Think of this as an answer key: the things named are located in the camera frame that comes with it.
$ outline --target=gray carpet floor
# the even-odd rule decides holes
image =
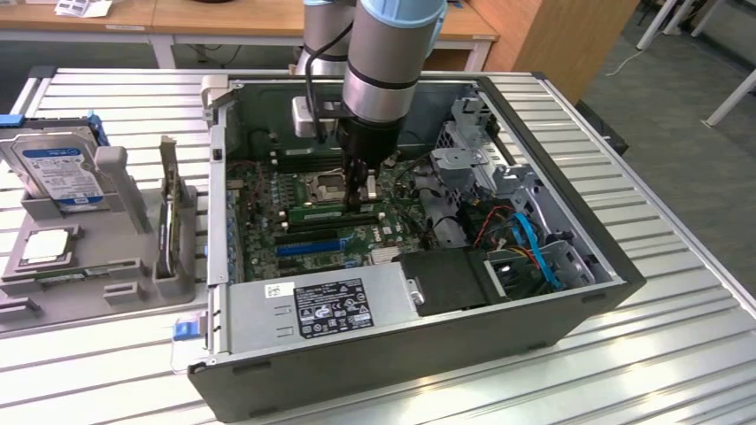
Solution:
[[[606,77],[636,53],[644,28],[637,17],[612,49],[584,101],[625,138],[625,159],[725,267],[756,293],[756,98],[748,96],[716,128],[700,122],[737,87],[749,69],[738,68],[698,40],[658,36],[646,51]],[[234,47],[209,52],[218,62]],[[176,46],[178,67],[198,64]],[[0,111],[16,99],[29,66],[154,67],[150,47],[130,44],[0,42]],[[245,47],[232,68],[282,68],[290,48]]]
[[[645,28],[636,21],[582,100],[625,138],[628,164],[756,294],[756,97],[714,128],[701,123],[752,70],[700,40],[660,35],[606,77],[637,53]]]

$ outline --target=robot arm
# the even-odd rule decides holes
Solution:
[[[445,0],[358,0],[353,8],[348,3],[305,1],[306,58],[297,67],[304,73],[309,55],[344,31],[353,12],[350,36],[314,58],[310,70],[333,74],[344,69],[344,116],[336,138],[344,153],[346,209],[358,206],[358,188],[396,151],[422,62],[446,11]]]

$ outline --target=white paper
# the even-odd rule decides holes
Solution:
[[[113,4],[110,0],[100,0],[89,3],[84,16],[81,18],[102,18],[108,16],[109,6]]]
[[[88,0],[58,0],[56,15],[77,16],[80,18],[101,18],[108,16],[110,0],[89,2]]]

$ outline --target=hard drive label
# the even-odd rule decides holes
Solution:
[[[26,170],[64,211],[85,210],[102,200],[102,190],[94,174],[85,169],[88,164],[80,149],[33,149],[22,154]]]
[[[298,335],[333,335],[373,326],[361,279],[294,288]]]

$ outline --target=hard drive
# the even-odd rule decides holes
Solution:
[[[106,144],[92,119],[29,120],[0,129],[0,152],[33,199],[49,197],[62,213],[108,208],[110,184],[94,167]]]

